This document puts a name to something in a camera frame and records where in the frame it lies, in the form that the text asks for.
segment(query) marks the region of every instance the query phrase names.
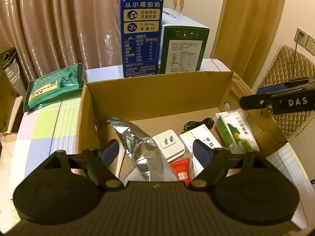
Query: silver foil packet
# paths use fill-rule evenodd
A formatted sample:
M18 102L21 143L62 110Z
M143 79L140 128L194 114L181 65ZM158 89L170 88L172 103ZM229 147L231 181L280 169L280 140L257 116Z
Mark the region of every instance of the silver foil packet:
M129 168L129 171L138 169L143 177L143 180L139 181L178 181L177 176L151 136L135 124L116 117L110 118L108 122L115 128L127 156L132 161L132 167Z

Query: round black disc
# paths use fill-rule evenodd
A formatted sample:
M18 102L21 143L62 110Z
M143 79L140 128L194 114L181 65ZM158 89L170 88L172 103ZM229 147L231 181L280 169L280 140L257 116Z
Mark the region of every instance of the round black disc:
M90 180L74 173L48 173L26 178L13 200L20 218L34 223L56 224L75 220L93 209L100 191Z
M299 192L278 171L254 169L216 184L214 199L221 211L247 224L276 224L292 218Z

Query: yellow curtain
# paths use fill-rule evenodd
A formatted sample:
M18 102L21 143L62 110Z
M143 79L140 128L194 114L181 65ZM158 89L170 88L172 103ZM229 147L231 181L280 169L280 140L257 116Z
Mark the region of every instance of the yellow curtain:
M274 39L284 0L226 0L211 57L252 86Z
M76 63L121 63L113 0L0 0L0 30L27 79Z

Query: ribbed black surface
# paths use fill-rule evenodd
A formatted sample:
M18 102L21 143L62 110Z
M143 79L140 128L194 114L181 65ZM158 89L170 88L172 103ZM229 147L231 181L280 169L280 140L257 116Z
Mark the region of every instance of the ribbed black surface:
M190 191L182 182L132 182L120 192L105 194L97 208L76 221L53 226L22 221L7 235L282 236L295 229L290 221L271 226L234 221L206 193Z

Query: green plastic package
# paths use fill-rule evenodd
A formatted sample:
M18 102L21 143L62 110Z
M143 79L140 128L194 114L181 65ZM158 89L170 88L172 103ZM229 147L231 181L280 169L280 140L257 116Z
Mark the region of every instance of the green plastic package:
M76 64L30 82L24 112L35 111L80 91L84 84L83 71L83 64Z

